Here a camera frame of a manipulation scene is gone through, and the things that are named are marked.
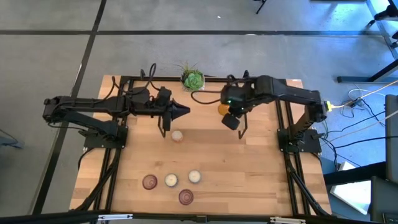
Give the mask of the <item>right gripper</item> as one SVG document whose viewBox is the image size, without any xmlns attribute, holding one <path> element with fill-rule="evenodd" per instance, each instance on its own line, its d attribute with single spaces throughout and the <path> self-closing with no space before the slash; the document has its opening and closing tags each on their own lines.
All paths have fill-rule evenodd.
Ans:
<svg viewBox="0 0 398 224">
<path fill-rule="evenodd" d="M 221 122 L 231 130 L 236 130 L 240 124 L 240 118 L 248 113 L 246 90 L 243 87 L 225 85 L 221 90 L 220 101 L 228 110 Z"/>
</svg>

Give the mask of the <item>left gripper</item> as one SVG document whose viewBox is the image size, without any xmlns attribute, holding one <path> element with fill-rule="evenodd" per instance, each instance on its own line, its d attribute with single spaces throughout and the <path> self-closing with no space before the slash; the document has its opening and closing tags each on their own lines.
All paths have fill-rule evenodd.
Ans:
<svg viewBox="0 0 398 224">
<path fill-rule="evenodd" d="M 162 125 L 158 125 L 163 131 L 170 130 L 171 112 L 170 112 L 170 97 L 172 92 L 166 87 L 162 86 L 158 91 L 157 96 L 152 100 L 152 109 L 154 116 L 162 118 Z M 172 121 L 190 113 L 190 108 L 177 103 L 172 100 L 172 106 L 175 110 L 172 111 Z"/>
</svg>

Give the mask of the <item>pink glass candle holder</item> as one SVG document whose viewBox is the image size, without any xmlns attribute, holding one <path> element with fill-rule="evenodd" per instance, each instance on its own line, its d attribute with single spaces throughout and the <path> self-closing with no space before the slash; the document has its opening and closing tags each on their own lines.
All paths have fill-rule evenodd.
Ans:
<svg viewBox="0 0 398 224">
<path fill-rule="evenodd" d="M 189 205 L 194 200 L 193 192 L 189 189 L 183 189 L 178 195 L 178 200 L 182 205 Z"/>
<path fill-rule="evenodd" d="M 157 186 L 157 177 L 153 174 L 146 175 L 142 180 L 142 186 L 146 190 L 152 190 Z"/>
</svg>

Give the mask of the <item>succulent in triangle-pattern pot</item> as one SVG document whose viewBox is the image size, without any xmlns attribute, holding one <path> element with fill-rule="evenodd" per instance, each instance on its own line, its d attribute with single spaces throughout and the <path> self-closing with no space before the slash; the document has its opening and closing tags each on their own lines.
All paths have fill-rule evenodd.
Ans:
<svg viewBox="0 0 398 224">
<path fill-rule="evenodd" d="M 205 76 L 196 68 L 196 64 L 190 65 L 187 61 L 175 64 L 181 70 L 180 82 L 186 91 L 205 89 Z"/>
</svg>

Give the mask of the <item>black tripod leg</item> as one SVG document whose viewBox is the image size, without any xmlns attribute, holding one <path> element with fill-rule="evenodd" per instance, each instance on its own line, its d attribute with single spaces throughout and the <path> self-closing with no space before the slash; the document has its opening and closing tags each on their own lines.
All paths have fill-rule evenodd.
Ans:
<svg viewBox="0 0 398 224">
<path fill-rule="evenodd" d="M 264 7 L 265 3 L 267 2 L 267 0 L 253 0 L 253 1 L 261 3 L 261 5 L 258 7 L 256 11 L 256 14 L 259 14 L 261 9 Z"/>
</svg>

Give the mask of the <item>black floor stand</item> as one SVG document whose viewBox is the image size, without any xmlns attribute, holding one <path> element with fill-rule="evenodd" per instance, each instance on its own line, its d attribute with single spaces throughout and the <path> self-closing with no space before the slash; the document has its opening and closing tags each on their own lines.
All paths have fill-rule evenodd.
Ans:
<svg viewBox="0 0 398 224">
<path fill-rule="evenodd" d="M 342 76 L 337 77 L 338 83 L 392 83 L 398 81 L 398 76 L 393 77 L 392 74 L 398 71 L 398 59 L 375 73 L 370 77 L 353 77 Z"/>
</svg>

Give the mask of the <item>white board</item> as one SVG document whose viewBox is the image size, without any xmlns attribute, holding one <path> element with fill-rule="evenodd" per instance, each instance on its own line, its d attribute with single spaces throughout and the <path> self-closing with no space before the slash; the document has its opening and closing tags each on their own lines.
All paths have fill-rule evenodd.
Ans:
<svg viewBox="0 0 398 224">
<path fill-rule="evenodd" d="M 330 193 L 363 215 L 368 214 L 371 204 L 371 181 L 362 180 L 347 184 L 329 184 Z"/>
</svg>

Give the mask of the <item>dark grey cabinet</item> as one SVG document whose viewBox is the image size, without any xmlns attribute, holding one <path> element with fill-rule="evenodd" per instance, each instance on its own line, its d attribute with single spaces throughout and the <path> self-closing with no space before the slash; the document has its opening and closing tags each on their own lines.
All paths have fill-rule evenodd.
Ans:
<svg viewBox="0 0 398 224">
<path fill-rule="evenodd" d="M 370 217 L 373 222 L 398 224 L 398 96 L 385 97 L 386 159 L 385 177 L 371 178 Z"/>
</svg>

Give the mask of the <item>black aluminium rig frame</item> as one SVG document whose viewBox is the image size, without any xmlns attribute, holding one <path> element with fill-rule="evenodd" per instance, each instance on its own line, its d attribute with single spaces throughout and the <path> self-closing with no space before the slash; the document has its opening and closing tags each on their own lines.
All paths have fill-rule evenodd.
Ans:
<svg viewBox="0 0 398 224">
<path fill-rule="evenodd" d="M 133 214 L 133 220 L 193 222 L 196 215 L 206 215 L 208 222 L 266 222 L 270 217 L 308 213 L 298 186 L 286 172 L 277 138 L 277 130 L 296 123 L 304 107 L 283 101 L 257 106 L 242 123 L 245 134 L 239 137 L 221 122 L 217 110 L 215 100 L 223 85 L 222 78 L 207 78 L 206 93 L 192 95 L 177 77 L 157 77 L 149 88 L 152 94 L 164 86 L 178 103 L 191 109 L 171 125 L 183 133 L 183 140 L 162 136 L 156 118 L 128 117 L 129 132 L 117 173 L 104 186 L 95 207 Z M 199 183 L 189 181 L 191 170 L 201 172 Z M 170 173 L 178 177 L 175 187 L 164 182 Z M 148 174 L 158 180 L 152 190 L 142 186 Z M 189 205 L 178 200 L 183 189 L 193 192 Z"/>
</svg>

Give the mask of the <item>silver frame bracket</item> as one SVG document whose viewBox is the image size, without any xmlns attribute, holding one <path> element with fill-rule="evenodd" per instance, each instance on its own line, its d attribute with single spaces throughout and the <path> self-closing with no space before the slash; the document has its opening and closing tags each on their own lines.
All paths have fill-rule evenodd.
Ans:
<svg viewBox="0 0 398 224">
<path fill-rule="evenodd" d="M 271 224 L 306 224 L 306 220 L 298 218 L 270 217 Z"/>
<path fill-rule="evenodd" d="M 133 214 L 102 214 L 98 215 L 98 222 L 107 222 L 107 221 L 112 221 L 112 220 L 128 220 L 128 219 L 133 219 L 134 215 Z"/>
</svg>

